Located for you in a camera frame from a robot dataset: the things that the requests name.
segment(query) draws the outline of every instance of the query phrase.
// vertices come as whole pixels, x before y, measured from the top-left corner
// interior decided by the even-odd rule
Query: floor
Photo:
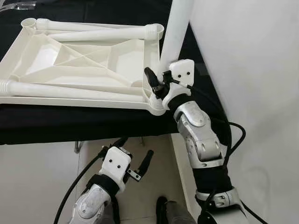
[[[114,140],[89,141],[83,145],[79,159],[79,171],[98,153],[102,145],[109,145]],[[148,150],[154,156],[146,175],[140,182],[130,179],[123,194],[117,196],[120,206],[122,224],[154,224],[156,223],[156,200],[166,196],[185,204],[184,194],[179,178],[178,167],[169,135],[155,137],[130,138],[124,148],[133,159],[131,168],[138,168]],[[98,172],[101,161],[90,168],[83,180],[78,184],[77,196],[85,187],[89,178]]]
[[[0,223],[53,223],[67,189],[84,166],[115,139],[87,141],[80,154],[74,142],[0,146]],[[185,204],[178,167],[169,135],[130,138],[125,149],[132,153],[131,168],[139,167],[147,151],[155,153],[140,182],[130,179],[118,195],[122,224],[154,224],[159,196]],[[98,172],[94,164],[78,183],[62,212],[59,224],[70,220],[71,210],[89,178]]]

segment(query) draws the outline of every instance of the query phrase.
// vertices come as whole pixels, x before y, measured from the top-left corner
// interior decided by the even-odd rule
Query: white wall
[[[51,224],[77,177],[74,142],[0,146],[0,223]],[[72,192],[60,218],[71,218]]]
[[[196,0],[191,23],[229,119],[247,130],[233,184],[271,224],[298,223],[299,1]]]

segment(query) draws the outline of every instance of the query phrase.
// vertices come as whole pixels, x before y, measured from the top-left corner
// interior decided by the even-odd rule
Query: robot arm
[[[140,181],[147,171],[153,151],[148,151],[138,172],[131,170],[132,155],[122,147],[111,147],[104,158],[102,168],[87,184],[89,189],[76,201],[70,224],[101,223],[104,207],[111,198],[125,190],[129,177]]]
[[[248,224],[237,190],[232,186],[217,135],[211,129],[209,116],[200,109],[187,86],[193,85],[194,62],[180,60],[169,65],[163,83],[145,69],[145,74],[157,99],[173,112],[178,131],[184,137],[196,182],[196,199],[201,208],[198,223]]]

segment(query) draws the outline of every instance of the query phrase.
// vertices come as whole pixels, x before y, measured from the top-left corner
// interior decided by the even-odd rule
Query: black cloth
[[[166,28],[170,7],[169,0],[63,0],[37,4],[35,10],[1,12],[0,59],[17,37],[21,30],[20,22],[25,18],[128,25],[160,23]],[[179,58],[195,61],[200,69],[195,70],[194,85],[219,102],[210,77],[202,69],[203,59],[190,26]],[[197,94],[194,96],[201,109],[220,118],[209,102]],[[225,144],[223,127],[213,124],[213,129]],[[175,132],[176,123],[169,112],[153,116],[144,110],[0,104],[0,144],[95,140]]]

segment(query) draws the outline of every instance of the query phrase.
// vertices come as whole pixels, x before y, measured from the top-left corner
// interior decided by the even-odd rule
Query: black shoe
[[[159,197],[157,200],[156,203],[157,224],[167,224],[166,202],[167,202],[167,198],[164,196]]]

